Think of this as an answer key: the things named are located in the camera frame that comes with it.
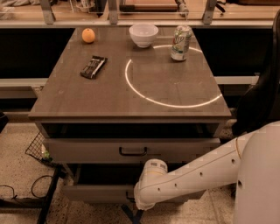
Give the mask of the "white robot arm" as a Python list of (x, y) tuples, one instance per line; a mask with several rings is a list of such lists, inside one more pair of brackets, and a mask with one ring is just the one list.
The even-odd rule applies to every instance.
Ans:
[(136, 206), (236, 184), (234, 224), (280, 224), (280, 122), (223, 144), (177, 170), (148, 160), (134, 188)]

